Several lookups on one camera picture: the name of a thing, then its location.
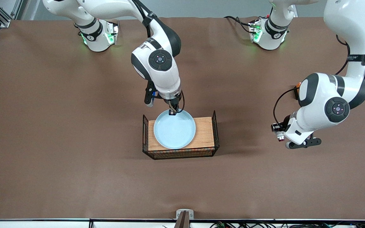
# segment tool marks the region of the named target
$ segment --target black wire basket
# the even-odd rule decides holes
[[[216,121],[216,113],[212,115],[212,131],[214,146],[186,148],[186,149],[167,149],[167,150],[149,150],[149,121],[143,115],[143,153],[154,160],[175,159],[189,157],[212,157],[219,149],[218,126]]]

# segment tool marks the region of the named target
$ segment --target plate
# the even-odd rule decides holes
[[[165,110],[158,116],[153,128],[158,143],[168,149],[187,146],[196,130],[194,118],[184,110],[175,116],[168,115],[168,110]]]

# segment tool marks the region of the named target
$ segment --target brown table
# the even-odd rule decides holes
[[[335,73],[346,48],[322,18],[296,18],[265,51],[227,19],[164,19],[193,117],[216,110],[215,157],[142,153],[146,81],[130,64],[145,40],[122,21],[117,46],[89,51],[71,21],[13,21],[0,31],[0,218],[365,219],[365,102],[322,145],[287,150],[271,133],[278,96],[312,72]],[[283,119],[299,108],[290,95]]]

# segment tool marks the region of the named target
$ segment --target gray floor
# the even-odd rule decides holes
[[[267,0],[142,0],[159,17],[265,16],[271,10]],[[322,17],[326,0],[297,6],[299,17]],[[23,20],[67,20],[49,13],[41,0],[25,0],[19,12]]]

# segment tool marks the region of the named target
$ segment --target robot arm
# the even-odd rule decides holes
[[[328,0],[323,19],[348,43],[349,66],[345,77],[313,73],[303,80],[301,108],[272,125],[279,141],[287,137],[292,142],[286,145],[289,149],[313,146],[306,139],[314,131],[342,123],[365,100],[365,0]]]
[[[154,98],[162,98],[170,107],[169,114],[178,113],[183,97],[177,64],[180,37],[139,0],[43,0],[53,14],[74,20],[93,51],[104,51],[113,44],[110,22],[105,19],[132,16],[149,28],[153,35],[136,48],[131,62],[137,73],[148,80],[145,104],[151,107]]]
[[[269,17],[256,20],[251,27],[252,42],[266,50],[277,49],[287,34],[287,29],[294,18],[293,5],[307,5],[319,0],[268,0],[272,5]]]

